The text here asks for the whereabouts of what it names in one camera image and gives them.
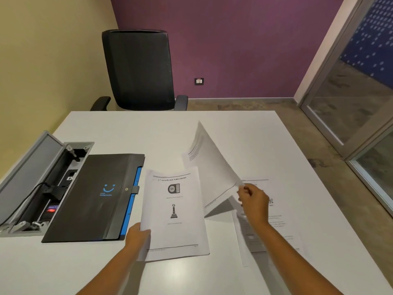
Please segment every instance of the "gray lid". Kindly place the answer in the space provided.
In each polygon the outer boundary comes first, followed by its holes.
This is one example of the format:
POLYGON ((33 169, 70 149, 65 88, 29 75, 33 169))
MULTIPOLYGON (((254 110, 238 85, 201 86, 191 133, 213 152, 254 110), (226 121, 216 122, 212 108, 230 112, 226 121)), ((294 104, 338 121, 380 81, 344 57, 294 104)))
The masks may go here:
POLYGON ((0 224, 8 219, 32 189, 46 178, 63 148, 63 143, 44 131, 0 183, 0 224))

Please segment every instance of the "chair backrest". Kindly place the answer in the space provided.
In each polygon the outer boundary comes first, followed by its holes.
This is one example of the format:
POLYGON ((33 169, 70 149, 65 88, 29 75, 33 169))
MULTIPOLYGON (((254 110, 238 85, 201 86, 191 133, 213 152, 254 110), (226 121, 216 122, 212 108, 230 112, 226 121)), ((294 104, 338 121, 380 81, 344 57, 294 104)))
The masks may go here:
POLYGON ((168 34, 157 30, 102 33, 106 66, 116 103, 126 110, 174 108, 168 34))

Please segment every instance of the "blue dotted wall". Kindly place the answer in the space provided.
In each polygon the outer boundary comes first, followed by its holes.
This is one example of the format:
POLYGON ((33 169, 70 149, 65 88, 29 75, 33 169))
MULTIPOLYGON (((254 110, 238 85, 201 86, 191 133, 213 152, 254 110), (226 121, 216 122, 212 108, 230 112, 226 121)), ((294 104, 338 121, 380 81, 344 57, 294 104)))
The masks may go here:
POLYGON ((393 0, 375 0, 340 59, 393 89, 393 0))

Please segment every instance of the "sheet of paper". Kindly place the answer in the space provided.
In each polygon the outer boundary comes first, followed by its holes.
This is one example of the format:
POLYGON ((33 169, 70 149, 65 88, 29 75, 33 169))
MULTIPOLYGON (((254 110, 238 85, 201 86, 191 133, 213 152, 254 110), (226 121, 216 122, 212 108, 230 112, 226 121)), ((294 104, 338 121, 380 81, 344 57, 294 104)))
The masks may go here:
POLYGON ((141 230, 151 229, 140 261, 209 254, 199 174, 196 167, 173 174, 149 170, 141 230))
POLYGON ((242 181, 200 122, 196 130, 194 142, 182 158, 186 168, 198 167, 204 213, 207 215, 231 195, 236 195, 242 181))
MULTIPOLYGON (((278 198, 278 193, 275 192, 273 183, 267 179, 244 180, 243 182, 254 184, 269 195, 269 223, 288 241, 289 244, 292 245, 293 248, 304 256, 305 251, 300 234, 293 226, 293 221, 287 209, 284 208, 282 200, 278 198)), ((243 266, 248 267, 250 254, 265 254, 267 251, 262 241, 251 228, 244 213, 233 210, 232 218, 235 225, 243 266)))

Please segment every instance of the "wall socket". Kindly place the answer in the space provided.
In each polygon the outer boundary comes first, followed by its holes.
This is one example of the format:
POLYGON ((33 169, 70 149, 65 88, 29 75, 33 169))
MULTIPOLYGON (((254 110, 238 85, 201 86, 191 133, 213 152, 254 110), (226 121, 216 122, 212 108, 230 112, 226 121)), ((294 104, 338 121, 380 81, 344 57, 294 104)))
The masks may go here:
POLYGON ((205 83, 205 79, 202 78, 202 77, 199 77, 199 78, 195 78, 195 79, 194 79, 194 84, 195 84, 195 85, 203 85, 204 83, 205 83))

